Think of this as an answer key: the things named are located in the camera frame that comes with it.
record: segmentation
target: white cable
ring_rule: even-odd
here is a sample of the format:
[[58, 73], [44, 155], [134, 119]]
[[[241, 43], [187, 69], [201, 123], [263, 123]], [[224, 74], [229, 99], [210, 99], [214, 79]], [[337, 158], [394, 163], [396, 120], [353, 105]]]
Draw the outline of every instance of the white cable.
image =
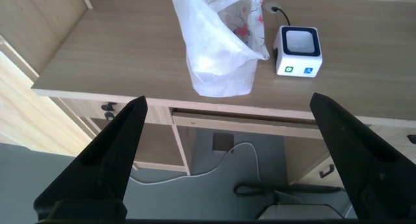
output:
[[138, 184], [141, 184], [141, 185], [156, 185], [156, 184], [164, 184], [164, 183], [167, 183], [167, 182], [172, 182], [172, 181], [175, 181], [175, 180], [179, 180], [179, 179], [184, 179], [184, 178], [196, 178], [196, 177], [201, 177], [201, 176], [204, 176], [204, 175], [208, 175], [208, 174], [210, 174], [210, 173], [212, 173], [212, 172], [214, 172], [214, 171], [216, 171], [216, 169], [218, 169], [220, 166], [221, 166], [221, 164], [222, 164], [222, 162], [226, 159], [226, 157], [230, 154], [230, 153], [232, 153], [233, 152], [233, 149], [235, 149], [235, 148], [237, 148], [237, 147], [240, 147], [240, 146], [242, 146], [242, 145], [244, 145], [244, 144], [247, 144], [247, 145], [249, 145], [249, 146], [251, 146], [252, 147], [252, 149], [253, 149], [253, 152], [254, 152], [254, 155], [255, 155], [255, 163], [256, 163], [256, 165], [257, 165], [257, 178], [259, 179], [259, 181], [261, 182], [261, 179], [260, 179], [260, 170], [259, 170], [259, 156], [257, 155], [257, 151], [255, 150], [255, 147], [254, 147], [254, 145], [252, 144], [252, 143], [249, 143], [249, 142], [243, 142], [243, 143], [239, 143], [239, 144], [237, 144], [237, 145], [235, 145], [234, 147], [232, 147], [227, 153], [226, 153], [226, 155], [221, 159], [221, 161], [220, 161], [220, 163], [218, 163], [218, 165], [214, 168], [214, 169], [212, 169], [212, 170], [210, 170], [210, 171], [207, 171], [207, 172], [204, 172], [204, 173], [200, 173], [199, 175], [184, 175], [184, 176], [180, 176], [180, 177], [176, 177], [176, 178], [173, 178], [173, 179], [168, 179], [168, 180], [164, 180], [164, 181], [160, 181], [160, 182], [140, 182], [139, 180], [136, 180], [135, 178], [133, 178], [132, 176], [130, 176], [130, 179], [132, 180], [132, 181], [134, 181], [134, 182], [137, 182]]
[[351, 204], [350, 208], [348, 209], [348, 211], [346, 212], [346, 214], [344, 215], [344, 218], [346, 218], [349, 215], [351, 209], [352, 209], [352, 204]]

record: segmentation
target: green icon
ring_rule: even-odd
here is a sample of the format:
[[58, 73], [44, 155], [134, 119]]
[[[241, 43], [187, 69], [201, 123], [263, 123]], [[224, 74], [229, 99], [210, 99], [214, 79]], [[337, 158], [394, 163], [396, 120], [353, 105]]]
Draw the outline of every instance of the green icon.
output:
[[292, 72], [293, 71], [293, 67], [286, 67], [285, 72]]

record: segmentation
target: white plastic bag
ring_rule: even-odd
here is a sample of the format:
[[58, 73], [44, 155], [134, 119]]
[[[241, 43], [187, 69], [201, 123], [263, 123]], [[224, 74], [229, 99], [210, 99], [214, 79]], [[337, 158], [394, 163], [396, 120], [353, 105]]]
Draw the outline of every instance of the white plastic bag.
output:
[[251, 92], [257, 60], [269, 58], [263, 0], [172, 0], [194, 89], [207, 97]]

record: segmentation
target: drawer handle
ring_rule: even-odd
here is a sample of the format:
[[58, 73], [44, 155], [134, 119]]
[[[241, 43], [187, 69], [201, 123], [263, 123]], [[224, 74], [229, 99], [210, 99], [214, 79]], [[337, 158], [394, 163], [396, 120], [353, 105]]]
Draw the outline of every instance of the drawer handle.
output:
[[416, 135], [408, 135], [408, 138], [412, 144], [416, 144]]
[[325, 177], [327, 177], [330, 173], [335, 171], [335, 166], [333, 164], [330, 164], [330, 170], [326, 173], [324, 173], [323, 171], [319, 171], [319, 176], [323, 179]]

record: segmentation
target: desk leg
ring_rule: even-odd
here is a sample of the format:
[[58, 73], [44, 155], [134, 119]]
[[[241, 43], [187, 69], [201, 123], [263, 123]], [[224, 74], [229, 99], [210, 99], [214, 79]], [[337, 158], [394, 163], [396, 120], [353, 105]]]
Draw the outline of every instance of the desk leg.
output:
[[191, 175], [192, 157], [196, 139], [196, 128], [172, 125], [176, 143], [181, 153], [187, 175]]

